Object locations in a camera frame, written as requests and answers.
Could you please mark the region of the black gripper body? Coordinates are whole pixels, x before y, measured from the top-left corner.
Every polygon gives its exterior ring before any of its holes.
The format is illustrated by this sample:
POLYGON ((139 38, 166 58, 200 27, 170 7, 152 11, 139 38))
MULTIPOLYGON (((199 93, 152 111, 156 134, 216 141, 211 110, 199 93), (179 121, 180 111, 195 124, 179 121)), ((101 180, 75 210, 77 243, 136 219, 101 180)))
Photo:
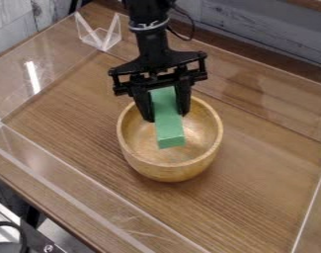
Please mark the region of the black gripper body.
POLYGON ((179 51, 168 47, 167 33, 182 36, 167 26, 167 21, 139 24, 129 22, 135 34, 139 55, 124 64, 111 68, 112 91, 116 96, 136 97, 135 92, 180 85, 187 86, 207 79, 203 51, 179 51))

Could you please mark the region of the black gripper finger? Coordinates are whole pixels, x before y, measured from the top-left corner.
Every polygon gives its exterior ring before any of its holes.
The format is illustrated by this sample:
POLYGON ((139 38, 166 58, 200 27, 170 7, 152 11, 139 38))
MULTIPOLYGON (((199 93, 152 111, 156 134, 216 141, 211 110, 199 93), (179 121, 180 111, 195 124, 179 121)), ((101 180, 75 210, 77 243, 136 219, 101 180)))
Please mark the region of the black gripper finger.
POLYGON ((139 109, 143 119, 147 122, 152 123, 155 121, 155 115, 154 115, 152 98, 151 98, 150 92, 143 89, 135 89, 132 91, 132 94, 133 94, 135 104, 136 104, 136 107, 139 109))
POLYGON ((174 85, 176 110, 182 116, 190 111, 191 86, 190 79, 183 78, 174 85))

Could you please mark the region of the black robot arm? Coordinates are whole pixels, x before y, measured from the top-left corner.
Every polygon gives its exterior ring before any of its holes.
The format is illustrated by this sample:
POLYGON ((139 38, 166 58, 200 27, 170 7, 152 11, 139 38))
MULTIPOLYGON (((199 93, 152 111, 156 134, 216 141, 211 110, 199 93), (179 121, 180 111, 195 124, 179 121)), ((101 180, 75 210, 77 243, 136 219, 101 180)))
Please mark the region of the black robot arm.
POLYGON ((207 79, 203 51, 176 51, 168 47, 166 32, 183 38, 167 25, 168 10, 184 14, 175 0, 121 0, 128 11, 128 29, 136 38, 139 56, 108 70, 116 96, 133 98, 143 119, 155 121, 155 102, 151 91, 174 88, 176 112, 190 111, 191 86, 207 79))

